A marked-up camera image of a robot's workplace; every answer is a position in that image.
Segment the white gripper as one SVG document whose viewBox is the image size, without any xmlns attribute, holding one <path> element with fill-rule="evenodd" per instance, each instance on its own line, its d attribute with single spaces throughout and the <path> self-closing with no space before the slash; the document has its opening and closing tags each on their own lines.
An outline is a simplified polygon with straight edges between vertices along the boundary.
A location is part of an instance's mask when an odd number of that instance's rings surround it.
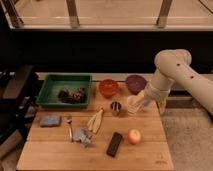
<svg viewBox="0 0 213 171">
<path fill-rule="evenodd" d="M 151 101 L 163 102 L 167 99 L 170 90 L 170 84 L 154 85 L 149 82 L 145 89 L 137 94 L 137 104 L 148 106 Z"/>
</svg>

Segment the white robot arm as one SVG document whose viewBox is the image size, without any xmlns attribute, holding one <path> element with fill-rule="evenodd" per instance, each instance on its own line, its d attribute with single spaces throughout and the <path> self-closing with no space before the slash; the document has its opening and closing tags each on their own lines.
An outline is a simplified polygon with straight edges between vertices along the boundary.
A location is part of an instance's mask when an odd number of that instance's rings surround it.
<svg viewBox="0 0 213 171">
<path fill-rule="evenodd" d="M 184 49 L 160 51 L 154 60 L 156 71 L 144 94 L 138 94 L 134 103 L 142 105 L 149 100 L 165 101 L 172 85 L 177 82 L 213 115 L 213 81 L 193 70 L 191 60 L 191 54 Z"/>
</svg>

